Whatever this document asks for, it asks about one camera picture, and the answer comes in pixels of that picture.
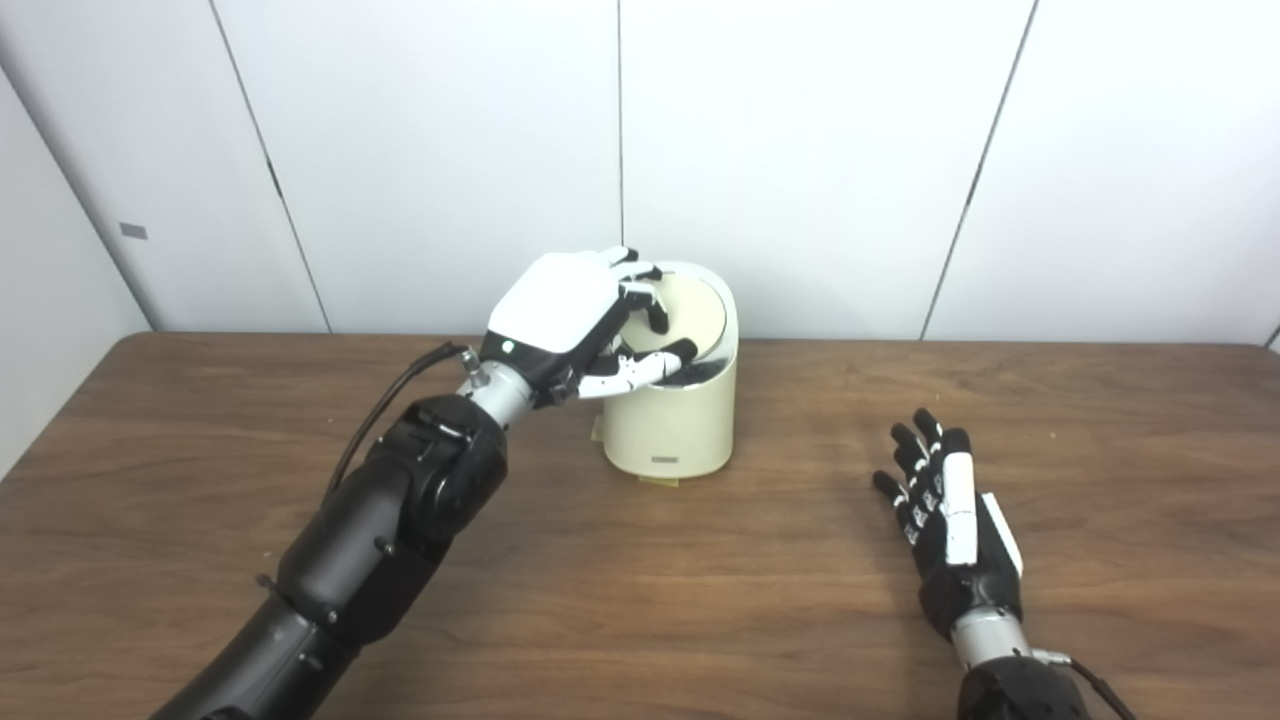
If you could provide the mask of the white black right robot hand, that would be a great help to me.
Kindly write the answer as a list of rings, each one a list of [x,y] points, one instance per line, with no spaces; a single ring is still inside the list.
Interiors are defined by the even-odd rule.
[[[910,548],[925,620],[943,637],[983,609],[1023,620],[1020,550],[998,501],[978,489],[968,432],[919,407],[890,436],[900,473],[877,470],[872,484]]]

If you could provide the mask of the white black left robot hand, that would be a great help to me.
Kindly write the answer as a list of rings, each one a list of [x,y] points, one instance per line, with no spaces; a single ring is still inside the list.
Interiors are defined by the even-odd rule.
[[[664,272],[637,251],[548,252],[495,305],[477,380],[515,383],[530,409],[657,386],[700,348],[671,333]]]

